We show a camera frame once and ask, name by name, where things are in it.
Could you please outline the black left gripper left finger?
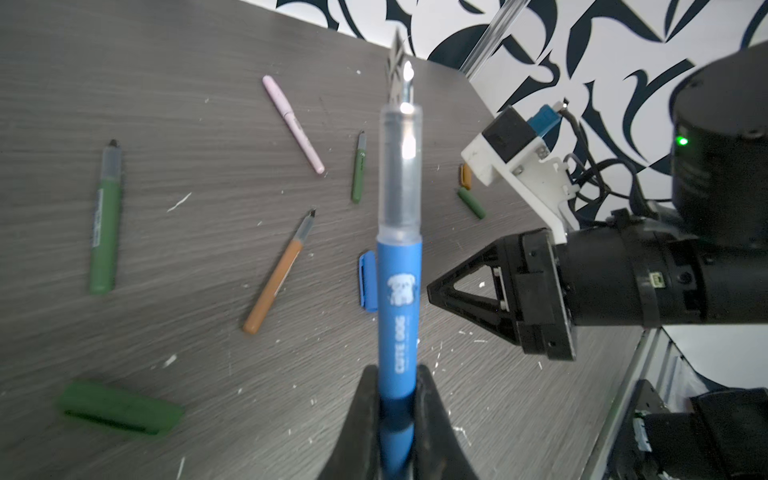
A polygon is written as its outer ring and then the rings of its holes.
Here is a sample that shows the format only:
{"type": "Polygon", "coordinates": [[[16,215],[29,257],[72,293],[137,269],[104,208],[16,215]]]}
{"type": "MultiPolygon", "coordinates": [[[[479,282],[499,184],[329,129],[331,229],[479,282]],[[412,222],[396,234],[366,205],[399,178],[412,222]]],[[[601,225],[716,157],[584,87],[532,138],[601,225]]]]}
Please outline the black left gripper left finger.
{"type": "Polygon", "coordinates": [[[336,444],[318,479],[379,478],[379,409],[378,368],[368,365],[362,371],[336,444]]]}

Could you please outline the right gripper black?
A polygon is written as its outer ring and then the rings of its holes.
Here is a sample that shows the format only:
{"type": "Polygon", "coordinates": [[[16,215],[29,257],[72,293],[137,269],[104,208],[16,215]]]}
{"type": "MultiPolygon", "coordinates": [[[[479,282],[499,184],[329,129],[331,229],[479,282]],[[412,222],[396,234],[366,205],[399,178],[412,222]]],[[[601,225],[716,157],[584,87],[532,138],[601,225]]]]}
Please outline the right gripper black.
{"type": "Polygon", "coordinates": [[[427,294],[529,354],[572,360],[579,327],[766,323],[767,252],[654,230],[622,211],[560,245],[545,229],[501,237],[427,294]],[[485,267],[494,298],[456,288],[485,267]]]}

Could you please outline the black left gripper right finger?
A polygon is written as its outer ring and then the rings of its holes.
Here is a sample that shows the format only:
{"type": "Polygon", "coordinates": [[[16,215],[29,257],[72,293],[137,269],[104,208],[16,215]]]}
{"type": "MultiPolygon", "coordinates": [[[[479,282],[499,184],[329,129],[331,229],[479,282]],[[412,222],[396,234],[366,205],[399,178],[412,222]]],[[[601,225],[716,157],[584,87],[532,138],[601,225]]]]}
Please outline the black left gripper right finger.
{"type": "Polygon", "coordinates": [[[459,445],[432,373],[423,364],[416,372],[414,425],[414,479],[479,479],[459,445]]]}

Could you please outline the blue pen cap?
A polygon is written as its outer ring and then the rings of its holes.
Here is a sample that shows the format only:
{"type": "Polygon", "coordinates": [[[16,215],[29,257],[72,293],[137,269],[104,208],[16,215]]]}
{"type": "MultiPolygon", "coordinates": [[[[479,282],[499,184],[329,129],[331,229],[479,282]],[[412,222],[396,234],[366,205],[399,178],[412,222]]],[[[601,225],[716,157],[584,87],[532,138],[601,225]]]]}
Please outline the blue pen cap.
{"type": "Polygon", "coordinates": [[[377,261],[375,252],[368,250],[358,259],[358,284],[361,307],[369,312],[378,311],[377,261]]]}

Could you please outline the blue pen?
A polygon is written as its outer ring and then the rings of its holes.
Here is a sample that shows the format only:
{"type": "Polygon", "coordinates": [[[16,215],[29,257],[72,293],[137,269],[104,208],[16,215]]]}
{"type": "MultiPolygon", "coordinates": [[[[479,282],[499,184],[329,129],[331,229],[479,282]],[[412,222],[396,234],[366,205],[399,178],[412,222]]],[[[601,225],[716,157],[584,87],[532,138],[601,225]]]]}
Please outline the blue pen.
{"type": "Polygon", "coordinates": [[[377,240],[379,445],[382,476],[406,479],[414,442],[420,289],[423,112],[401,34],[386,63],[380,113],[377,240]]]}

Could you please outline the brown pen cap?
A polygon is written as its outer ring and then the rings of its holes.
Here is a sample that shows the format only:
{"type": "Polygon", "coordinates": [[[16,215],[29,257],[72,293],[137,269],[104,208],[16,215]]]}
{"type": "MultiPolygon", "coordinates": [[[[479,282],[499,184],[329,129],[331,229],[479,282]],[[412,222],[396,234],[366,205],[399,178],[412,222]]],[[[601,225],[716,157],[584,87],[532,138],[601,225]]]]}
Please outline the brown pen cap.
{"type": "Polygon", "coordinates": [[[464,163],[460,167],[459,183],[460,186],[466,190],[472,189],[472,171],[468,164],[464,163]]]}

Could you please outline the orange brown pen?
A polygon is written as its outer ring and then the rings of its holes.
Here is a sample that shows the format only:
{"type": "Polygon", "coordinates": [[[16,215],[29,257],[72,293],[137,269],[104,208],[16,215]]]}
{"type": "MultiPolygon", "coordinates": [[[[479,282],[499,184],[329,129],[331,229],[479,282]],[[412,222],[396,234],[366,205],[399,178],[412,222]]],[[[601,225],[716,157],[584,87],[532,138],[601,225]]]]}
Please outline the orange brown pen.
{"type": "Polygon", "coordinates": [[[243,330],[246,333],[256,334],[260,329],[294,263],[304,248],[307,237],[313,228],[315,218],[316,210],[312,209],[304,217],[293,238],[285,248],[251,312],[246,318],[243,325],[243,330]]]}

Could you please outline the pink fountain pen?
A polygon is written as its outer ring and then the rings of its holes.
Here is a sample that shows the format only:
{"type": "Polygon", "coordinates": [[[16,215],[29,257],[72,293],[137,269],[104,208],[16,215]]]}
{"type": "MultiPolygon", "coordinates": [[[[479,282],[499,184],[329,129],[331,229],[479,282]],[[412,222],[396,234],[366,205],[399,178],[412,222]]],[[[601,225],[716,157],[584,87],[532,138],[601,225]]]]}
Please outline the pink fountain pen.
{"type": "Polygon", "coordinates": [[[280,86],[270,75],[265,75],[262,78],[262,84],[313,170],[318,175],[323,175],[325,173],[325,165],[314,149],[309,137],[304,132],[289,100],[280,86]]]}

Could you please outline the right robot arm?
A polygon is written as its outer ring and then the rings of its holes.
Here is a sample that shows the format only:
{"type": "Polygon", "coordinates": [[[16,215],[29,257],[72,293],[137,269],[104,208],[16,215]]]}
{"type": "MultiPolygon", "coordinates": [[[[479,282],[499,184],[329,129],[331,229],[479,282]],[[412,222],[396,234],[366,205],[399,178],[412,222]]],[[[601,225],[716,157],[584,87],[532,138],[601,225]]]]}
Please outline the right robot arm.
{"type": "Polygon", "coordinates": [[[543,136],[565,102],[530,119],[503,110],[463,150],[484,184],[508,183],[543,220],[502,237],[433,281],[432,305],[553,360],[576,355],[580,327],[763,324],[767,320],[767,47],[688,76],[670,114],[672,194],[606,220],[581,219],[581,188],[611,160],[571,177],[543,136]]]}

